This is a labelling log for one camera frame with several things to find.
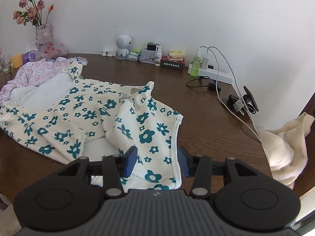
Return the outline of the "white power strip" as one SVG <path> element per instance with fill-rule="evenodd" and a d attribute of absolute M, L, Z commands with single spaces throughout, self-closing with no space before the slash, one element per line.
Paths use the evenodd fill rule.
<path fill-rule="evenodd" d="M 198 76 L 208 76 L 210 79 L 218 80 L 222 83 L 230 84 L 232 85 L 234 83 L 234 78 L 227 73 L 217 71 L 214 69 L 199 69 Z"/>

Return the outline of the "white spray bottle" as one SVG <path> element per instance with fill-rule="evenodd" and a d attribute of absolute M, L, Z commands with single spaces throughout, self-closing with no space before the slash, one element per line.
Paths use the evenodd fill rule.
<path fill-rule="evenodd" d="M 162 46 L 158 45 L 156 53 L 155 53 L 155 63 L 154 63 L 155 66 L 158 66 L 158 67 L 160 66 L 161 59 L 162 59 Z"/>

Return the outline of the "pink wrapped vase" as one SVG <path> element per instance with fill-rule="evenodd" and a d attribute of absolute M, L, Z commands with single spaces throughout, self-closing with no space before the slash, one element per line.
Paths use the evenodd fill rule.
<path fill-rule="evenodd" d="M 47 44 L 51 42 L 52 39 L 52 25 L 50 23 L 46 25 L 36 26 L 36 46 Z"/>

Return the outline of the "white robot figurine speaker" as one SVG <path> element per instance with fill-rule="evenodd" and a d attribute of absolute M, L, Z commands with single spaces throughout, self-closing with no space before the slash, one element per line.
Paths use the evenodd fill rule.
<path fill-rule="evenodd" d="M 127 60 L 129 52 L 129 47 L 132 44 L 132 37 L 127 34 L 121 34 L 116 40 L 116 46 L 118 47 L 118 53 L 116 59 L 118 60 Z"/>

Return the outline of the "cream teal flower dress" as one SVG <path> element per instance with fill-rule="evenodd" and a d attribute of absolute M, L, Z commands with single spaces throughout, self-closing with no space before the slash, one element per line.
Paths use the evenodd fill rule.
<path fill-rule="evenodd" d="M 124 190 L 181 186 L 177 133 L 182 115 L 152 97 L 153 82 L 128 86 L 82 77 L 84 58 L 41 85 L 16 88 L 1 103 L 1 129 L 20 145 L 62 164 L 98 161 L 138 149 Z"/>

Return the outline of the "yellow plastic cup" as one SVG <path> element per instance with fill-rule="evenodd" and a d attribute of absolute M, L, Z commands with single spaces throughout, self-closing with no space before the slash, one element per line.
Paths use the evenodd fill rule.
<path fill-rule="evenodd" d="M 22 53 L 12 56 L 11 63 L 14 69 L 17 69 L 23 65 Z"/>

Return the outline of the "white tissue paper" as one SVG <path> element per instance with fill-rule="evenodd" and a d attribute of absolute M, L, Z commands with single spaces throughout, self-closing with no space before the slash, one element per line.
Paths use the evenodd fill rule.
<path fill-rule="evenodd" d="M 36 45 L 32 41 L 27 41 L 26 53 L 30 52 L 30 51 L 37 51 L 37 50 L 38 50 L 38 48 L 36 47 Z"/>

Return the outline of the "cream cloth on chair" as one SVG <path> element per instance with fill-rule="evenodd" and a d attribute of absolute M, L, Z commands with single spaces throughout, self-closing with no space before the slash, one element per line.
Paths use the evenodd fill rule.
<path fill-rule="evenodd" d="M 294 188 L 296 179 L 307 165 L 305 138 L 310 133 L 313 122 L 314 117 L 304 112 L 280 129 L 257 131 L 272 177 L 290 189 Z"/>

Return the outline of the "black red flat box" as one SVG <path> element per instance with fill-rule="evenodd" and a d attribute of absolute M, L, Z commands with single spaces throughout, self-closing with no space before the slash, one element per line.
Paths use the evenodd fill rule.
<path fill-rule="evenodd" d="M 173 61 L 169 60 L 167 56 L 163 56 L 160 61 L 160 67 L 168 68 L 168 69 L 175 69 L 182 71 L 185 66 L 185 61 Z"/>

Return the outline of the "green liquid bottle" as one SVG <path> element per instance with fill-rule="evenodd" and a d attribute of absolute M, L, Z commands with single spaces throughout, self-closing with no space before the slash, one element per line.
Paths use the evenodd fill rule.
<path fill-rule="evenodd" d="M 190 75 L 197 77 L 201 65 L 201 48 L 199 47 L 194 55 Z"/>

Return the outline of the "green white small boxes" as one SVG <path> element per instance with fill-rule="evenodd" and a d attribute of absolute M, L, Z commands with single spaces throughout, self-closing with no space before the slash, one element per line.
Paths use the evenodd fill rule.
<path fill-rule="evenodd" d="M 132 50 L 127 55 L 127 60 L 129 61 L 138 61 L 140 57 L 141 50 Z"/>

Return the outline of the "purple tissue pack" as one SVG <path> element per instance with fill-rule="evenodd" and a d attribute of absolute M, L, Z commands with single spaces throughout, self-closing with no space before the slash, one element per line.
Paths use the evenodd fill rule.
<path fill-rule="evenodd" d="M 45 58 L 45 54 L 41 51 L 29 51 L 22 55 L 22 63 L 26 64 L 28 62 L 36 62 Z"/>

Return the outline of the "pink floral dress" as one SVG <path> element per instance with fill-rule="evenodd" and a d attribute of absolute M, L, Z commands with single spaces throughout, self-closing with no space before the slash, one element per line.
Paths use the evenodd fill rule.
<path fill-rule="evenodd" d="M 42 59 L 36 62 L 27 62 L 21 66 L 16 76 L 9 80 L 1 89 L 1 103 L 10 99 L 14 89 L 27 86 L 39 86 L 47 82 L 70 66 L 70 59 L 59 57 L 56 60 Z"/>

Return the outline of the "red printed plastic bag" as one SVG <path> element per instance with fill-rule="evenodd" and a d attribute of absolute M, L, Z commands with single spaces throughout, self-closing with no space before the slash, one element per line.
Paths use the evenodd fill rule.
<path fill-rule="evenodd" d="M 52 41 L 41 45 L 39 51 L 44 53 L 47 59 L 56 59 L 58 57 L 66 56 L 69 53 L 69 47 L 60 41 Z"/>

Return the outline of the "black small box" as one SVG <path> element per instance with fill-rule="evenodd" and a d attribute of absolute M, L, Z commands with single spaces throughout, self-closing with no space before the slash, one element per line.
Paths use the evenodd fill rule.
<path fill-rule="evenodd" d="M 156 52 L 159 46 L 159 43 L 151 41 L 147 43 L 147 50 Z"/>

